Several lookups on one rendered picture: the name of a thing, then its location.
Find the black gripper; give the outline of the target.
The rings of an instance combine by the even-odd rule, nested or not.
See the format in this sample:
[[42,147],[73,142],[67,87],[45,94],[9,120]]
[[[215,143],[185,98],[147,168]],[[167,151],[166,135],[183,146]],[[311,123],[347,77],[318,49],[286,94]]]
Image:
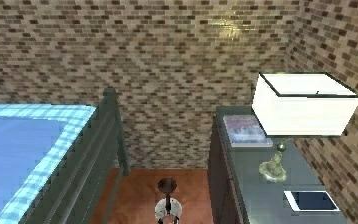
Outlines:
[[178,209],[178,203],[171,194],[177,187],[173,178],[163,178],[158,182],[158,190],[164,194],[164,198],[157,203],[158,214],[174,214]]

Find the white shade table lamp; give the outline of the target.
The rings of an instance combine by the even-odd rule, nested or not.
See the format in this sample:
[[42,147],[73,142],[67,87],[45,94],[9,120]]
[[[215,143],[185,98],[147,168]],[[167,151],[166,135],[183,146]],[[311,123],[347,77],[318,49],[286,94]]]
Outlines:
[[271,182],[285,181],[286,142],[340,136],[357,107],[358,92],[327,72],[260,73],[251,108],[265,135],[279,142],[259,173]]

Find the pale purple book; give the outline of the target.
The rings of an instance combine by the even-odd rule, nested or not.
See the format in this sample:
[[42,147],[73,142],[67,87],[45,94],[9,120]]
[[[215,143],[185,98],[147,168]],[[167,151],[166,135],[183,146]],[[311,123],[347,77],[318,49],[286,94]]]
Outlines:
[[232,147],[272,147],[254,115],[225,115],[224,126]]

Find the dark green bedside cabinet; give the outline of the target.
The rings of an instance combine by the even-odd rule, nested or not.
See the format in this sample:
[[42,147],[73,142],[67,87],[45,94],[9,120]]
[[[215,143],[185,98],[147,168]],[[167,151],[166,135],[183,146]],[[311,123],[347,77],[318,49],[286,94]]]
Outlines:
[[286,142],[282,166],[287,180],[267,181],[259,165],[276,152],[272,147],[233,148],[225,115],[245,115],[248,106],[218,106],[212,119],[208,182],[214,224],[349,224],[342,211],[295,212],[286,191],[324,191],[326,187],[293,141]]

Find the white tablet with dark screen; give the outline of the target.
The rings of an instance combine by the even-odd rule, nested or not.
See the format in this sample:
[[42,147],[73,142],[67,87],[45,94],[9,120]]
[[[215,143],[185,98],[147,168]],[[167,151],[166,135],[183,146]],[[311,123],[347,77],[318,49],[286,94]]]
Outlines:
[[339,212],[326,191],[285,191],[284,196],[294,212]]

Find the blue bed with green frame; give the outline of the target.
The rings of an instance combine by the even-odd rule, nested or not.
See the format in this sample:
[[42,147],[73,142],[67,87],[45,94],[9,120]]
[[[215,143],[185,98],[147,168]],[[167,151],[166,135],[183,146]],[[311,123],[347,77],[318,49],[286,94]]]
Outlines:
[[113,165],[130,173],[117,99],[0,104],[0,224],[90,224]]

